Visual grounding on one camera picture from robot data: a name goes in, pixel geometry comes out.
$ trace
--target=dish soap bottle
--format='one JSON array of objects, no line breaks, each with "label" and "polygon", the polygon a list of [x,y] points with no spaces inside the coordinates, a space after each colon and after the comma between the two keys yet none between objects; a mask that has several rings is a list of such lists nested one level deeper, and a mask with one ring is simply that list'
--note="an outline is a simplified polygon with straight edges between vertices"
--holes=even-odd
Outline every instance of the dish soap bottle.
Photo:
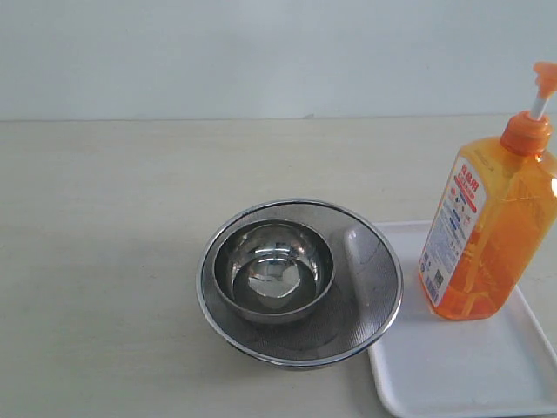
[{"label": "dish soap bottle", "polygon": [[557,217],[557,159],[543,115],[557,64],[537,63],[538,96],[501,137],[460,148],[419,260],[433,310],[479,320],[505,303]]}]

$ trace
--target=beige table surface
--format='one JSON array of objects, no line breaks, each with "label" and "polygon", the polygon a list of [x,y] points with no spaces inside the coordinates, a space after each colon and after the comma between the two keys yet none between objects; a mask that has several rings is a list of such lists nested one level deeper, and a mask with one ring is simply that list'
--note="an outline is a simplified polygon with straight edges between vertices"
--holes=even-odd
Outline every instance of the beige table surface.
[{"label": "beige table surface", "polygon": [[[430,219],[507,116],[0,124],[0,417],[381,417],[366,354],[304,373],[206,324],[205,242],[270,199]],[[557,139],[551,146],[557,151]],[[557,227],[521,288],[557,347]]]}]

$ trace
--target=plastic tray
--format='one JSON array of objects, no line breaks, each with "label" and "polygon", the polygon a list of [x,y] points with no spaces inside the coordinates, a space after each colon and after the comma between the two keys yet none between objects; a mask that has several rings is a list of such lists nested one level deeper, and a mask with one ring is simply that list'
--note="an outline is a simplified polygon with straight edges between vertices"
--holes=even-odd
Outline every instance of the plastic tray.
[{"label": "plastic tray", "polygon": [[451,322],[430,309],[417,271],[429,226],[378,225],[405,275],[399,316],[369,349],[387,410],[401,418],[557,413],[557,356],[518,287],[488,320]]}]

